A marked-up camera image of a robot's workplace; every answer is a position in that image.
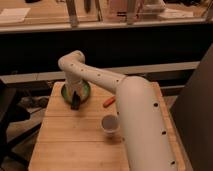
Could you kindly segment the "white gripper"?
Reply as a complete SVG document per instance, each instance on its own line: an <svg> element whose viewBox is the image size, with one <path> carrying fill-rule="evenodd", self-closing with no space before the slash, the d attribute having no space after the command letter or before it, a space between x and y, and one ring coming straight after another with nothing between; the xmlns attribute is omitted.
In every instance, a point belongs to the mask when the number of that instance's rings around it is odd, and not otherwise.
<svg viewBox="0 0 213 171"><path fill-rule="evenodd" d="M67 96L69 99L71 99L71 109L78 110L81 104L80 98L83 98L84 96L84 82L82 80L78 80L75 82L66 80L65 87L67 91Z"/></svg>

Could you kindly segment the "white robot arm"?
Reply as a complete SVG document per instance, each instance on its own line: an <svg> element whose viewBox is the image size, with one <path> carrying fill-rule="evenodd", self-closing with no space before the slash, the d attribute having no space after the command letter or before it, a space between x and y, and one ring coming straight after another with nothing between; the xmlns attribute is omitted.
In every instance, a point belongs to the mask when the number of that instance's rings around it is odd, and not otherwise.
<svg viewBox="0 0 213 171"><path fill-rule="evenodd" d="M65 72L73 109L80 107L86 81L115 95L130 171L178 171L159 101L147 79L88 66L78 50L61 57L58 66Z"/></svg>

